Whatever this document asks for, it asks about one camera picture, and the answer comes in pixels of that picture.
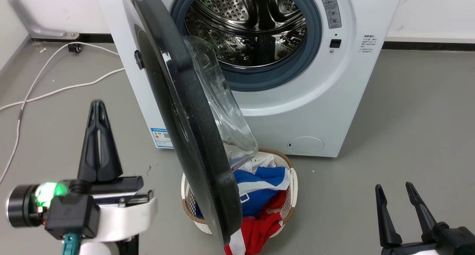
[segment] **white plastic basket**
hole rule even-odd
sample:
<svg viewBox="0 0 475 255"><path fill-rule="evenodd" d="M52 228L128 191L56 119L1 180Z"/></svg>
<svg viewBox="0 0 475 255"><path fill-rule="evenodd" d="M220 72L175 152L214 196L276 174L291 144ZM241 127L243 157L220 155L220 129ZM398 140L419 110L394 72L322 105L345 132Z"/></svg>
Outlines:
<svg viewBox="0 0 475 255"><path fill-rule="evenodd" d="M286 191L287 196L285 197L285 202L282 208L272 210L272 212L280 211L283 224L282 227L271 236L271 238L273 238L274 236L278 235L280 231L282 231L285 224L290 221L292 215L294 214L295 205L297 204L298 180L297 173L295 172L294 166L292 165L292 162L290 162L290 159L286 155L278 151L259 149L259 153L252 160L258 161L260 159L264 159L269 154L274 155L275 164L277 165L277 167L287 167L288 169L290 169L290 185ZM181 178L181 199L183 202L183 209L185 210L185 213L188 215L188 217L193 220L193 222L200 230L205 233L211 234L211 231L209 230L206 221L196 216L196 199L193 196L193 192L190 189L185 174L183 174L183 177Z"/></svg>

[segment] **instruction label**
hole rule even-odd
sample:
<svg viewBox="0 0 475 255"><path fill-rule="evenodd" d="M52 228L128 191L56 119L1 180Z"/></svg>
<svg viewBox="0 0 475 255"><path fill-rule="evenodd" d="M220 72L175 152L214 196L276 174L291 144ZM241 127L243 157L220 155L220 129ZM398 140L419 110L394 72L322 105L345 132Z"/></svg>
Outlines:
<svg viewBox="0 0 475 255"><path fill-rule="evenodd" d="M364 35L360 46L360 53L372 53L378 41L374 35Z"/></svg>
<svg viewBox="0 0 475 255"><path fill-rule="evenodd" d="M168 135L167 129L150 128L150 130L157 147L173 148L173 144L171 143L170 135Z"/></svg>
<svg viewBox="0 0 475 255"><path fill-rule="evenodd" d="M322 0L328 19L328 27L331 29L341 28L340 9L336 0Z"/></svg>

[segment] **power cord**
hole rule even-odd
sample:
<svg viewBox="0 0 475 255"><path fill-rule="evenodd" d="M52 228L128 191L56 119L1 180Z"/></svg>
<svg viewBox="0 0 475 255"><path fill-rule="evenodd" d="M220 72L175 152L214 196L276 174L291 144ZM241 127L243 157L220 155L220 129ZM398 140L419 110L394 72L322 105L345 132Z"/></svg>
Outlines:
<svg viewBox="0 0 475 255"><path fill-rule="evenodd" d="M113 52L111 50L108 50L104 47L100 47L100 46L97 46L97 45L93 45L93 44L89 44L89 43L84 43L84 42L70 42L68 44L73 44L73 43L79 43L79 44L83 44L83 45L88 45L88 46L91 46L91 47L96 47L96 48L99 48L99 49L102 49L102 50L105 50L107 52L110 52L110 53L113 53L113 54L116 54L116 55L119 55L118 53L116 52ZM5 166L5 170L3 171L3 174L2 176L0 177L0 184L2 184L3 182L3 179L5 178L5 175L7 174L7 171L8 169L10 168L10 165L12 164L12 160L13 160L13 157L15 155L15 152L17 151L17 147L18 147L18 141L19 141L19 136L20 136L20 123L22 121L22 116L23 116L23 113L24 113L24 109L25 109L25 105L27 102L31 102L31 101L35 101L35 100L38 100L38 99L42 99L42 98L45 98L47 96L51 96L53 94L56 94L56 93L59 93L61 91L65 91L67 89L72 89L72 88L77 88L77 87L81 87L81 86L88 86L88 85L92 85L92 84L96 84L97 82L100 82L101 80L105 79L106 77L114 74L114 73L117 73L119 71L123 71L124 68L122 69L116 69L115 71L111 71L109 72L108 74L105 74L104 76L98 78L97 80L93 81L93 82L89 82L89 83L86 83L86 84L77 84L77 85L73 85L73 86L68 86L68 87L65 87L65 88L61 88L59 90L56 90L56 91L53 91L53 92L50 92L50 93L47 93L47 94L44 94L42 96L38 96L36 98L33 98L33 99L28 99L31 92L33 91L33 88L35 86L35 84L37 83L37 81L39 80L39 77L41 76L41 74L43 73L43 70L46 68L46 66L48 65L48 63L51 61L51 59L53 59L53 57L59 52L61 51L62 49L66 48L68 46L68 44L65 44L63 46L61 46L49 59L48 61L46 62L46 64L43 66L43 68L39 71L38 75L36 76L33 84L31 84L31 87L30 89L28 90L28 93L27 95L25 96L25 100L24 101L20 101L20 102L16 102L16 103L13 103L13 104L10 104L10 105L6 105L6 106L3 106L0 108L0 111L3 111L4 109L6 108L10 108L10 107L13 107L13 106L16 106L16 105L19 105L21 104L22 107L20 108L20 112L19 112L19 115L18 115L18 123L17 123L17 139L15 140L15 146L13 147L13 152L12 152L12 155L10 156L10 159L8 160L7 162L7 165Z"/></svg>

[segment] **blue cloth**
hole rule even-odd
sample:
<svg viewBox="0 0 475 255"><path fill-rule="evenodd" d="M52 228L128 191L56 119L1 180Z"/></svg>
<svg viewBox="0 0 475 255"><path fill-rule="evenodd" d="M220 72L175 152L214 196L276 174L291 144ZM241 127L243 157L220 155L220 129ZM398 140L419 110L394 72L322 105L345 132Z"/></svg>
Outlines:
<svg viewBox="0 0 475 255"><path fill-rule="evenodd" d="M244 217L257 216L273 196L289 186L288 169L285 167L258 167L256 174L244 170L235 170L234 176L242 199L247 193L249 201L242 204Z"/></svg>
<svg viewBox="0 0 475 255"><path fill-rule="evenodd" d="M195 208L196 208L196 214L195 214L195 216L196 216L197 218L203 219L202 210L200 210L200 207L198 206L198 203L196 202L195 205L196 205L196 206L195 206Z"/></svg>

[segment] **stainless steel drum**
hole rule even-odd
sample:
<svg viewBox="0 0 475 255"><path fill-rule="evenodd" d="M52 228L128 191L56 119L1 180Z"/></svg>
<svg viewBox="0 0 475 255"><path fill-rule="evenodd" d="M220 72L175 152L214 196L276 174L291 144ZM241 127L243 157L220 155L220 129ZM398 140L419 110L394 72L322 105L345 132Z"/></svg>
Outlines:
<svg viewBox="0 0 475 255"><path fill-rule="evenodd" d="M207 40L220 62L259 68L291 55L307 35L307 24L292 0L195 0L185 25Z"/></svg>

